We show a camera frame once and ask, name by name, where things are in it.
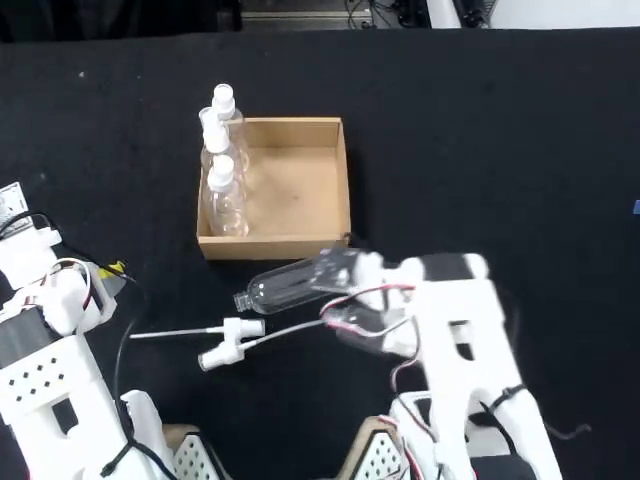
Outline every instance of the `plastic bottle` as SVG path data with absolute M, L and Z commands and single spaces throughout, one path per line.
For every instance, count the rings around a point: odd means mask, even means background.
M 328 295 L 311 288 L 314 276 L 313 259 L 261 273 L 249 282 L 246 291 L 234 295 L 236 308 L 269 315 Z
M 242 112 L 236 108 L 231 85 L 221 83 L 213 90 L 211 106 L 216 110 L 218 118 L 229 128 L 231 143 L 240 154 L 242 171 L 249 169 L 249 145 L 247 143 L 247 129 Z
M 202 161 L 202 169 L 205 172 L 205 176 L 209 174 L 215 156 L 226 155 L 231 157 L 235 165 L 236 180 L 242 187 L 243 195 L 246 196 L 240 154 L 231 143 L 229 130 L 218 118 L 218 114 L 213 107 L 203 108 L 199 115 L 202 123 L 202 138 L 204 139 L 204 149 L 200 160 Z
M 216 155 L 207 176 L 204 203 L 214 235 L 244 237 L 249 233 L 242 187 L 234 170 L 231 157 Z

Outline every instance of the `cardboard box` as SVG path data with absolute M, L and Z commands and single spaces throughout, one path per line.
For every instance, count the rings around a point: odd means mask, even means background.
M 246 237 L 211 234 L 198 200 L 198 243 L 210 260 L 296 259 L 346 244 L 347 158 L 339 118 L 249 118 Z

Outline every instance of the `bottle cap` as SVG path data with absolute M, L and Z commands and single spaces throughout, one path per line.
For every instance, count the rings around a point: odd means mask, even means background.
M 223 153 L 229 148 L 229 131 L 220 121 L 213 107 L 207 107 L 200 111 L 202 123 L 202 138 L 205 148 L 211 153 Z
M 223 192 L 233 182 L 235 165 L 228 155 L 213 157 L 213 167 L 209 170 L 207 185 L 214 192 Z
M 231 85 L 221 83 L 213 90 L 211 106 L 215 108 L 220 120 L 229 120 L 236 113 L 236 100 Z

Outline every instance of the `black cloth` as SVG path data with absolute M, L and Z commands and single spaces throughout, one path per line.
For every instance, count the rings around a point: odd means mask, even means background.
M 0 50 L 0 184 L 23 183 L 67 240 L 123 259 L 153 328 L 211 325 L 272 263 L 207 264 L 195 240 L 197 113 L 231 83 L 250 116 L 340 116 L 354 229 L 389 260 L 479 252 L 518 299 L 523 380 L 560 429 L 567 479 L 630 478 L 640 318 L 640 30 L 325 32 Z M 111 383 L 135 312 L 88 335 Z M 318 305 L 268 318 L 316 318 Z M 123 388 L 199 425 L 237 479 L 335 474 L 395 358 L 317 329 L 202 373 L 218 338 L 135 343 Z M 420 388 L 414 372 L 403 388 Z M 24 478 L 3 430 L 2 478 Z

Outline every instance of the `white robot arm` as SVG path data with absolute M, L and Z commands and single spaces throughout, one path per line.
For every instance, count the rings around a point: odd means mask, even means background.
M 84 332 L 108 321 L 116 308 L 99 268 L 57 259 L 51 228 L 28 228 L 0 241 L 0 266 L 17 289 L 0 312 L 0 413 L 11 427 L 34 480 L 103 478 L 127 443 L 113 399 Z M 144 392 L 123 396 L 136 439 L 173 470 L 162 423 Z M 69 401 L 78 423 L 63 433 L 53 406 Z M 164 478 L 132 450 L 110 478 Z
M 474 480 L 476 465 L 491 463 L 494 480 L 516 472 L 561 480 L 482 257 L 431 255 L 385 268 L 377 253 L 346 249 L 325 252 L 316 265 L 315 288 L 347 293 L 322 309 L 328 326 L 423 369 L 429 390 L 398 395 L 390 417 L 424 479 Z

